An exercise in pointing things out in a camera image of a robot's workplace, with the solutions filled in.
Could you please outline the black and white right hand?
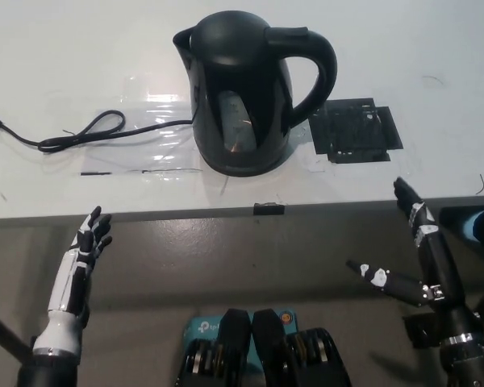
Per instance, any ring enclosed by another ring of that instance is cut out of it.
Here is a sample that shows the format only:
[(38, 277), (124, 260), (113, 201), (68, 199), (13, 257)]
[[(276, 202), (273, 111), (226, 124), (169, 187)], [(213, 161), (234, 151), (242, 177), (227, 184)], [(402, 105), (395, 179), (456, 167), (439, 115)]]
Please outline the black and white right hand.
[(452, 345), (484, 336), (484, 325), (466, 304), (453, 254), (426, 202), (401, 177), (393, 186), (397, 206), (408, 221), (423, 278), (418, 280), (355, 260), (348, 260), (346, 265), (380, 293), (411, 306), (432, 309), (404, 320), (413, 347)]

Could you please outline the white and black left hand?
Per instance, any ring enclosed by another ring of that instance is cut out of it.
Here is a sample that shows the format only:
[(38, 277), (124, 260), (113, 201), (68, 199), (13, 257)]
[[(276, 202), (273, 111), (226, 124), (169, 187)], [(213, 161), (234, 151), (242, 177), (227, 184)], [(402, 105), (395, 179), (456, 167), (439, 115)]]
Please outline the white and black left hand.
[(97, 206), (77, 229), (61, 258), (48, 302), (48, 324), (35, 339), (35, 356), (81, 358), (82, 332), (86, 328), (92, 274), (98, 258), (111, 241), (111, 216)]

